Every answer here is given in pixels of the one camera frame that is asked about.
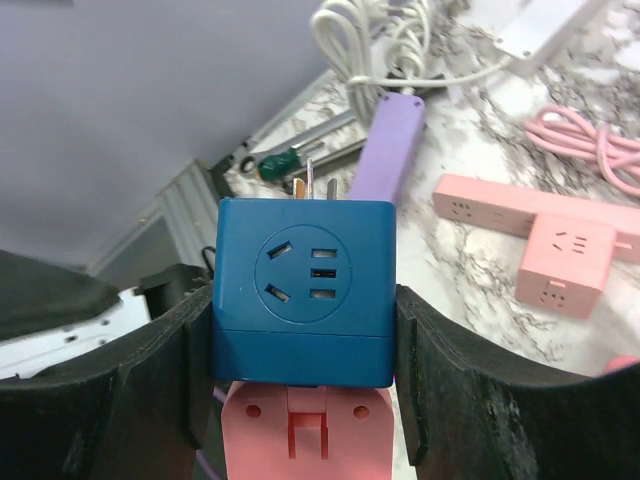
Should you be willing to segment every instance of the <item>white power strip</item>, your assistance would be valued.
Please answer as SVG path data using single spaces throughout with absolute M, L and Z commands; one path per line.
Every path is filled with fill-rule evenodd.
M 512 59 L 508 70 L 528 77 L 606 3 L 607 0 L 531 0 L 496 37 L 494 45 Z
M 0 343 L 0 379 L 30 378 L 47 367 L 84 355 L 149 323 L 144 296 L 120 292 L 120 303 L 86 322 Z

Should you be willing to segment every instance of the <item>marble surface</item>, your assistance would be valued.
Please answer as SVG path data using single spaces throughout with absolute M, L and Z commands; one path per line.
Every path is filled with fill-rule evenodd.
M 441 2 L 433 72 L 461 75 L 494 62 L 492 35 L 525 4 Z M 640 137 L 640 0 L 609 2 L 527 80 L 501 73 L 429 100 L 428 128 L 398 209 L 397 280 L 447 317 L 515 353 L 594 376 L 616 355 L 640 356 L 640 267 L 614 264 L 605 295 L 589 320 L 557 316 L 514 298 L 525 240 L 442 220 L 432 206 L 431 194 L 443 173 L 638 206 L 638 200 L 579 161 L 531 145 L 521 123 L 548 103 L 573 107 L 595 124 L 609 123 L 617 133 Z M 258 150 L 347 106 L 344 89 L 332 82 Z M 358 125 L 350 125 L 327 136 L 325 148 L 335 151 L 363 136 Z M 355 168 L 334 174 L 339 195 L 348 190 Z M 316 182 L 317 195 L 325 193 L 325 180 Z M 236 171 L 227 174 L 227 181 L 241 196 L 286 197 Z M 415 478 L 403 457 L 400 432 L 398 437 L 394 479 Z

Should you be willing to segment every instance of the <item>pink object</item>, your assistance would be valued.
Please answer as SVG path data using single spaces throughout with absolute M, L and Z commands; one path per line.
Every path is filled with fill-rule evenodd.
M 555 113 L 567 121 L 544 120 Z M 566 107 L 551 105 L 524 124 L 527 137 L 538 147 L 568 157 L 580 158 L 589 168 L 600 172 L 623 192 L 640 197 L 640 188 L 623 181 L 614 170 L 624 172 L 640 182 L 640 142 L 612 135 L 609 127 L 594 128 L 579 114 Z
M 640 210 L 444 175 L 433 193 L 443 218 L 529 237 L 516 298 L 588 318 L 611 259 L 640 263 Z
M 387 390 L 234 382 L 222 409 L 229 480 L 391 480 Z
M 611 373 L 615 372 L 616 370 L 622 370 L 623 368 L 630 367 L 631 365 L 635 365 L 636 363 L 640 363 L 640 358 L 632 357 L 631 355 L 616 357 L 607 364 L 607 368 L 605 368 L 604 373 Z

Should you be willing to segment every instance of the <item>blue cube socket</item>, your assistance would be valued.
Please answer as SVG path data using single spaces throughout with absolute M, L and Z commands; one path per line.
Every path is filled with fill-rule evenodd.
M 391 203 L 223 200 L 213 288 L 215 378 L 390 386 L 395 263 Z

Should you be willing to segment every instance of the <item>metal prong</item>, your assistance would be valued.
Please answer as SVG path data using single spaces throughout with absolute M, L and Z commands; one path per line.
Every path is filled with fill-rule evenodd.
M 304 184 L 304 180 L 301 178 L 293 179 L 293 198 L 296 200 L 302 200 L 306 195 L 307 186 Z
M 338 180 L 332 178 L 327 183 L 327 200 L 335 200 L 338 198 Z
M 313 200 L 313 162 L 307 158 L 307 198 Z

